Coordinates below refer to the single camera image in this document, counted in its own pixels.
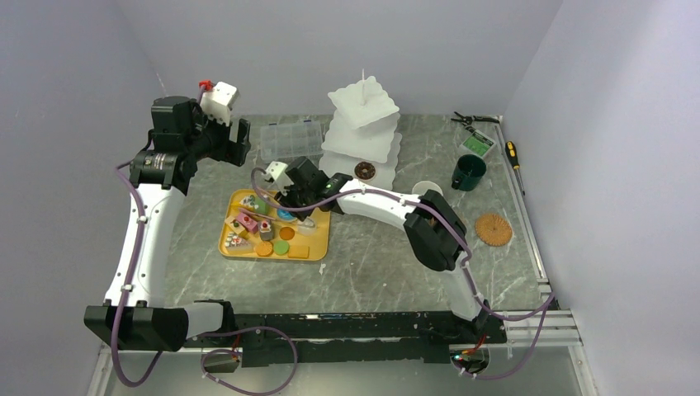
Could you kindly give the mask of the blue frosted donut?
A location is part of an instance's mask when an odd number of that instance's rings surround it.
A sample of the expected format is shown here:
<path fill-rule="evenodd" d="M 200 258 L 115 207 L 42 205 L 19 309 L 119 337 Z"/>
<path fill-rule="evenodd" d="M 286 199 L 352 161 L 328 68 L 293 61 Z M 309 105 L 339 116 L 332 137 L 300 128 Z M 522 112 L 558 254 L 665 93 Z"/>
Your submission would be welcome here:
<path fill-rule="evenodd" d="M 295 222 L 297 218 L 286 210 L 276 210 L 277 218 L 284 222 Z"/>

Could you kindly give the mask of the chocolate sprinkled donut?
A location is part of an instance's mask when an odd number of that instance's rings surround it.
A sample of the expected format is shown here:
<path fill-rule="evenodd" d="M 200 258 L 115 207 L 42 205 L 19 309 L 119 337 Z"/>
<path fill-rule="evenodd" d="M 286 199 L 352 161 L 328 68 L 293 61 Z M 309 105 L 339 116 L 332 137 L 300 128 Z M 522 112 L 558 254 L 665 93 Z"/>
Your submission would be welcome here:
<path fill-rule="evenodd" d="M 370 162 L 362 161 L 355 165 L 353 172 L 357 179 L 369 181 L 376 176 L 376 167 Z"/>

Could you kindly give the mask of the pink handled tongs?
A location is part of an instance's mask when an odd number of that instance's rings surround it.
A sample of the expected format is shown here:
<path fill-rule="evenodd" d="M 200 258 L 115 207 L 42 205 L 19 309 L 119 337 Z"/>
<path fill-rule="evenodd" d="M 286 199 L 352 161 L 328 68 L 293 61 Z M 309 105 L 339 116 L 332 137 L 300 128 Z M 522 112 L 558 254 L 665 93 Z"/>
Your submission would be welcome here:
<path fill-rule="evenodd" d="M 238 191 L 236 191 L 236 192 L 232 195 L 232 202 L 231 202 L 231 205 L 233 205 L 234 200 L 238 199 L 239 197 L 242 197 L 242 196 L 244 196 L 244 195 L 249 195 L 249 194 L 256 195 L 254 192 L 249 191 L 249 190 L 238 190 Z M 269 210 L 269 212 L 267 213 L 267 215 L 256 214 L 256 213 L 254 213 L 253 211 L 251 211 L 251 210 L 246 210 L 246 209 L 244 209 L 244 208 L 242 208 L 242 207 L 235 207 L 235 208 L 238 209 L 239 211 L 242 211 L 242 212 L 246 213 L 246 214 L 252 215 L 253 217 L 256 217 L 256 218 L 259 218 L 259 219 L 268 219 L 268 220 L 276 221 L 276 222 L 278 222 L 278 223 L 284 223 L 284 224 L 290 224 L 290 225 L 295 225 L 295 226 L 296 226 L 300 221 L 303 221 L 303 220 L 299 220 L 299 219 L 297 219 L 297 221 L 295 221 L 295 222 L 293 222 L 293 223 L 292 223 L 292 222 L 284 222 L 284 221 L 281 221 L 281 220 L 279 220 L 279 219 L 277 218 L 277 214 L 276 214 L 276 210 L 279 210 L 279 209 L 272 208 L 270 205 L 269 205 L 269 207 L 270 207 L 270 210 Z"/>

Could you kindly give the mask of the white three-tier dessert stand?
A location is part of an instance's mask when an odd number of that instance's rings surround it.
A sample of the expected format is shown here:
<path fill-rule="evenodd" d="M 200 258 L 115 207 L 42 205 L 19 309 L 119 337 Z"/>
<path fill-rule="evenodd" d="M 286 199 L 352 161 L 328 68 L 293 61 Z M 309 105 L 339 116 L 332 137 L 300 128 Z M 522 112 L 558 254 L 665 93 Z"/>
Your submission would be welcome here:
<path fill-rule="evenodd" d="M 355 177 L 359 162 L 370 162 L 376 176 L 362 181 L 390 190 L 396 176 L 402 134 L 397 131 L 400 108 L 374 76 L 329 92 L 335 107 L 321 145 L 319 168 L 328 176 L 336 173 Z"/>

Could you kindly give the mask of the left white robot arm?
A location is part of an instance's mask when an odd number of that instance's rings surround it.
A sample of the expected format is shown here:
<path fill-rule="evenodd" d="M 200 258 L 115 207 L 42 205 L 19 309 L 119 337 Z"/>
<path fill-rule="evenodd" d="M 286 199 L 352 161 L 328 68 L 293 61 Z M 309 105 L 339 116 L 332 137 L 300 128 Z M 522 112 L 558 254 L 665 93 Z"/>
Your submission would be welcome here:
<path fill-rule="evenodd" d="M 244 165 L 250 124 L 231 115 L 234 94 L 200 100 L 171 96 L 151 106 L 148 144 L 127 163 L 131 196 L 128 229 L 116 274 L 84 324 L 113 351 L 178 351 L 193 337 L 218 347 L 237 335 L 231 304 L 209 299 L 165 305 L 165 270 L 174 225 L 202 159 Z"/>

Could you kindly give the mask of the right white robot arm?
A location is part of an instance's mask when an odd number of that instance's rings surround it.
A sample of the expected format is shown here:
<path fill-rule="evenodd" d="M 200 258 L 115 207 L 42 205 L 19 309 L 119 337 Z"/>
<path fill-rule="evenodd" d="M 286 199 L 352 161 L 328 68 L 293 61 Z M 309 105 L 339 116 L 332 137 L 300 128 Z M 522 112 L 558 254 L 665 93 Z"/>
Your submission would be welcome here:
<path fill-rule="evenodd" d="M 281 207 L 298 219 L 319 209 L 360 215 L 403 231 L 416 259 L 440 276 L 450 310 L 457 316 L 457 336 L 475 342 L 485 334 L 480 295 L 466 269 L 472 257 L 466 226 L 440 193 L 401 194 L 344 173 L 329 177 L 305 157 L 290 165 L 272 162 L 263 178 L 277 187 L 275 198 Z"/>

